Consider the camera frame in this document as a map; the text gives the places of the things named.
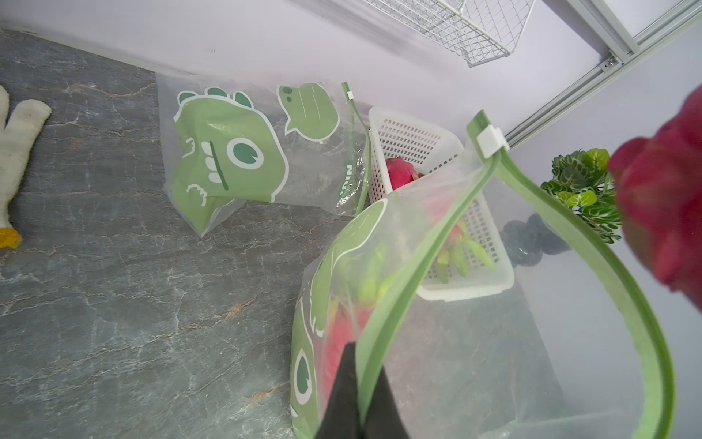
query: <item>black object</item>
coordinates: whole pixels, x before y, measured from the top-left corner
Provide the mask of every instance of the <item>black object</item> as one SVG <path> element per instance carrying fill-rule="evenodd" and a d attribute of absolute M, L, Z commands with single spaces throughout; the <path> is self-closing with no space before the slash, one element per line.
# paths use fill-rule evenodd
<path fill-rule="evenodd" d="M 399 418 L 384 368 L 373 391 L 365 429 L 361 428 L 357 396 L 356 345 L 349 343 L 341 355 L 334 387 L 316 439 L 409 439 Z"/>
<path fill-rule="evenodd" d="M 544 253 L 553 255 L 570 250 L 570 246 L 549 229 L 538 214 L 530 216 L 526 224 L 538 235 L 537 240 Z"/>
<path fill-rule="evenodd" d="M 500 232 L 507 256 L 512 266 L 532 267 L 541 261 L 543 250 L 538 242 L 538 233 L 524 221 L 510 221 Z"/>

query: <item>wire rack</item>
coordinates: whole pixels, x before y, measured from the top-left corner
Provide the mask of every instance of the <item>wire rack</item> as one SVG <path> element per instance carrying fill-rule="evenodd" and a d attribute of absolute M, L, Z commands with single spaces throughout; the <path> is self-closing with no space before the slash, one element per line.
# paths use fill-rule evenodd
<path fill-rule="evenodd" d="M 509 56 L 534 0 L 365 0 L 474 67 Z"/>

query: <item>clear plastic bag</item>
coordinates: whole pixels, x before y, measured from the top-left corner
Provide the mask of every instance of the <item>clear plastic bag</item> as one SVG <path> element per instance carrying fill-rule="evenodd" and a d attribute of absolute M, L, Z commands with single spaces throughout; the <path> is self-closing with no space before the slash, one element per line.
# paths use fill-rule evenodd
<path fill-rule="evenodd" d="M 488 126 L 484 113 L 471 122 L 475 144 Z M 521 250 L 538 253 L 556 242 L 558 251 L 520 263 L 514 283 L 497 294 L 416 296 L 481 194 L 499 230 L 535 224 L 538 236 L 514 240 L 530 242 Z M 393 191 L 307 268 L 291 353 L 299 438 L 314 437 L 350 341 L 362 421 L 385 365 L 415 439 L 662 438 L 670 430 L 673 367 L 643 294 L 606 244 L 505 150 L 482 159 L 466 149 Z"/>
<path fill-rule="evenodd" d="M 370 140 L 345 83 L 157 81 L 166 192 L 199 235 L 248 199 L 362 209 Z"/>

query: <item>white mesh basket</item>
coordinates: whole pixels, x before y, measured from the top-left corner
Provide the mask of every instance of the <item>white mesh basket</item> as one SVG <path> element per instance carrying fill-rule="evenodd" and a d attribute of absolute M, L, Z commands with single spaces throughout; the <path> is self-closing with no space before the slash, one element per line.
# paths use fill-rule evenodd
<path fill-rule="evenodd" d="M 385 160 L 402 157 L 419 173 L 432 173 L 463 151 L 461 141 L 450 131 L 412 116 L 381 107 L 369 113 L 373 159 L 369 196 L 371 203 L 392 192 Z M 486 268 L 472 253 L 466 253 L 468 277 L 449 266 L 449 283 L 441 283 L 434 267 L 417 294 L 427 300 L 454 301 L 489 296 L 512 287 L 515 274 L 500 233 L 482 194 L 463 216 L 470 239 L 478 242 L 493 258 L 495 266 Z"/>
<path fill-rule="evenodd" d="M 534 0 L 365 0 L 461 56 L 469 66 L 511 55 Z"/>

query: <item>marble countertop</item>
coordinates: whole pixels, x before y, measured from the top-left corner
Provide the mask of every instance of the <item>marble countertop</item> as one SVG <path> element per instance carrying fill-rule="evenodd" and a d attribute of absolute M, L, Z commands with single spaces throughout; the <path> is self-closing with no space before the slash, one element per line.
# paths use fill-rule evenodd
<path fill-rule="evenodd" d="M 164 191 L 154 73 L 0 33 L 47 103 L 0 250 L 5 438 L 288 438 L 303 268 L 348 218 L 250 203 L 198 238 Z"/>

